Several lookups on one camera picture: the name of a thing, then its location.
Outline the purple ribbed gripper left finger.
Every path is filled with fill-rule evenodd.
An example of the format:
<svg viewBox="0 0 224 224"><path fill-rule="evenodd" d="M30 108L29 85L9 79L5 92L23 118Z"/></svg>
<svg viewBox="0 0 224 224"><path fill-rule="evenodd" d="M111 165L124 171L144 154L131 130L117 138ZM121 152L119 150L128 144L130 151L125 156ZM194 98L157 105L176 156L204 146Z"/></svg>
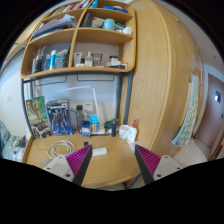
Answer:
<svg viewBox="0 0 224 224"><path fill-rule="evenodd" d="M91 157L91 145L85 146L66 157L69 167L71 168L74 175L74 184L78 186L82 185Z"/></svg>

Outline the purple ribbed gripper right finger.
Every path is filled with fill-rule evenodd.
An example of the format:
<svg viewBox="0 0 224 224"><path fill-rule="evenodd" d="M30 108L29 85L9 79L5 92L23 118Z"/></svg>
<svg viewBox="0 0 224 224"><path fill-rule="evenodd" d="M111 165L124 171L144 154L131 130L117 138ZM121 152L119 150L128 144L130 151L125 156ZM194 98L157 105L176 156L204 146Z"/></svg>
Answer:
<svg viewBox="0 0 224 224"><path fill-rule="evenodd" d="M144 183L152 183L154 181L154 173L158 167L161 157L138 144L135 145L134 154L140 167Z"/></svg>

